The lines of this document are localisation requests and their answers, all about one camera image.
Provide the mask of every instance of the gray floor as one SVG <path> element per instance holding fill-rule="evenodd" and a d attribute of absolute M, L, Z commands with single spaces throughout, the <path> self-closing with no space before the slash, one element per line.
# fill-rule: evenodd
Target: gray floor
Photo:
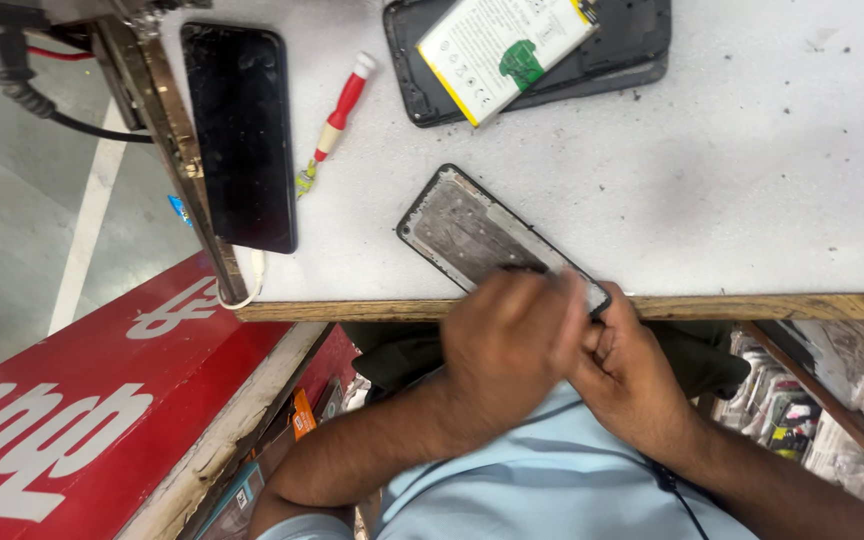
<path fill-rule="evenodd" d="M 31 67 L 32 83 L 60 111 L 102 124 L 110 96 L 94 60 L 32 56 Z M 96 143 L 0 93 L 0 362 L 45 338 Z M 128 144 L 76 318 L 199 251 L 168 194 L 175 192 L 155 148 Z"/>

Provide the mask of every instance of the light blue shirt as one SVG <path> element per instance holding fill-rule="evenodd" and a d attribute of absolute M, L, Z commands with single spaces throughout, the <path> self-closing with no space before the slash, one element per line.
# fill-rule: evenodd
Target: light blue shirt
<path fill-rule="evenodd" d="M 709 538 L 754 539 L 687 485 Z M 701 538 L 686 508 L 659 489 L 642 456 L 595 420 L 563 382 L 522 423 L 486 447 L 414 467 L 382 492 L 374 538 Z M 259 540 L 352 540 L 325 514 L 296 516 Z"/>

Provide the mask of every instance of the screwdriver handle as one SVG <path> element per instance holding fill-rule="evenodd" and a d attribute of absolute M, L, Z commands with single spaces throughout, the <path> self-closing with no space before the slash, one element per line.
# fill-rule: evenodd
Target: screwdriver handle
<path fill-rule="evenodd" d="M 339 103 L 335 105 L 335 110 L 325 120 L 325 125 L 321 128 L 321 135 L 318 136 L 318 144 L 315 148 L 316 162 L 322 162 L 329 155 L 335 141 L 342 134 L 342 130 L 346 129 L 349 113 L 352 112 L 355 103 L 359 101 L 362 89 L 366 86 L 366 80 L 369 79 L 375 69 L 376 61 L 370 55 L 365 53 L 355 55 L 355 68 L 352 69 L 352 74 L 348 76 L 345 86 L 342 87 Z"/>

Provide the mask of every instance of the hand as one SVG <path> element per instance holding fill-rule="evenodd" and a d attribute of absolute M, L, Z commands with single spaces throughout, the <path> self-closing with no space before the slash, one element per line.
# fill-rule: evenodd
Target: hand
<path fill-rule="evenodd" d="M 497 271 L 441 323 L 446 403 L 458 453 L 522 422 L 575 371 L 589 325 L 586 283 L 576 272 Z"/>
<path fill-rule="evenodd" d="M 586 330 L 586 354 L 568 380 L 606 430 L 675 469 L 694 456 L 707 425 L 622 289 L 611 282 L 601 285 L 611 295 L 611 306 L 602 313 L 605 328 Z"/>

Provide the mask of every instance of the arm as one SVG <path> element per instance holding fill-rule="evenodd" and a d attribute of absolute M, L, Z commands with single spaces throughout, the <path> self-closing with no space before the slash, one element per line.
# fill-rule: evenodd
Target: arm
<path fill-rule="evenodd" d="M 603 286 L 612 296 L 605 326 L 587 331 L 569 381 L 607 430 L 709 490 L 760 538 L 864 538 L 862 501 L 699 417 L 628 298 Z"/>
<path fill-rule="evenodd" d="M 341 513 L 402 471 L 471 452 L 522 422 L 575 369 L 586 313 L 574 272 L 494 274 L 442 322 L 444 373 L 289 449 L 259 496 L 249 538 L 304 513 Z"/>

